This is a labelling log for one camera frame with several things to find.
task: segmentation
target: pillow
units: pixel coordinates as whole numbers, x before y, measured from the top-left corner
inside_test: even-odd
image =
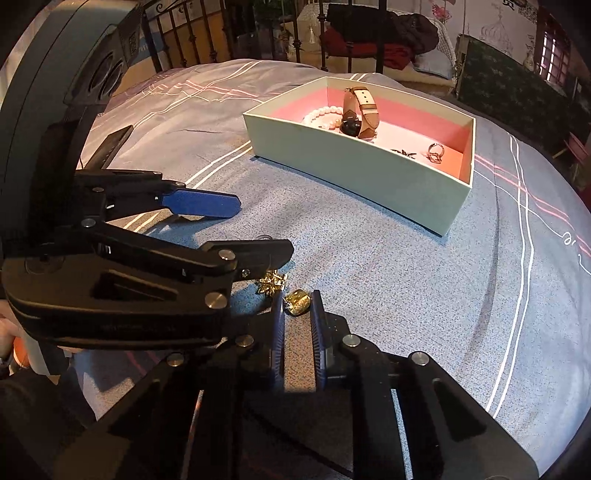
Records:
[[[440,50],[431,50],[417,55],[414,60],[414,69],[422,73],[430,73],[447,80],[453,78],[453,65],[447,55]]]

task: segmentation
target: earring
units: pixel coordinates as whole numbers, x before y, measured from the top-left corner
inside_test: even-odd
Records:
[[[432,151],[433,148],[436,148],[436,147],[440,147],[441,151],[440,152]],[[441,145],[440,143],[432,143],[431,145],[429,145],[429,148],[427,149],[427,158],[432,163],[441,163],[441,159],[443,158],[444,153],[445,153],[445,148],[443,148],[443,145]]]
[[[401,155],[406,155],[408,158],[412,158],[414,160],[414,156],[416,153],[408,153],[404,150],[396,150],[395,148],[392,149],[393,152],[400,153]]]

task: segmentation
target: jewelry box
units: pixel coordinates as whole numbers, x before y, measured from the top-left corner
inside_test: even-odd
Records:
[[[353,108],[357,118],[351,118]],[[257,156],[335,184],[439,235],[450,229],[472,189],[476,119],[412,93],[323,77],[252,108],[244,120]],[[356,131],[343,127],[352,121]]]

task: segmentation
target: ring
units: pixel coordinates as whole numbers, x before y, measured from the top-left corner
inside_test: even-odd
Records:
[[[441,147],[441,152],[432,152],[431,150],[435,147]],[[445,148],[440,143],[433,143],[429,145],[427,149],[427,158],[433,163],[441,163],[441,159],[443,158],[443,154],[445,153]]]

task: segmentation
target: gray bed cover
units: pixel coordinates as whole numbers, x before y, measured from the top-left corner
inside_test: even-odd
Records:
[[[254,157],[242,113],[322,75],[300,64],[250,60],[166,72],[113,99],[96,120],[82,161],[109,133],[134,124],[112,168],[158,170],[165,178],[190,179],[190,187],[234,193],[242,211],[224,221],[188,221],[166,210],[117,225],[190,247],[259,235],[292,240],[295,254],[285,269],[290,288],[318,288],[327,310],[385,351],[430,353],[543,473],[591,406],[589,211],[539,152],[482,118],[473,190],[444,238]],[[379,74],[340,77],[405,90]],[[303,154],[314,152],[303,148]],[[244,309],[260,301],[252,283],[238,284],[234,296]],[[287,320],[286,377],[294,391],[311,385],[306,322]],[[76,355],[96,415],[163,354]],[[333,397],[320,396],[312,407],[298,395],[281,406],[251,401],[301,442],[350,468],[344,407],[331,403]],[[315,433],[313,424],[324,430]],[[341,478],[273,441],[256,423],[247,421],[246,431],[252,441],[245,462],[259,478]]]

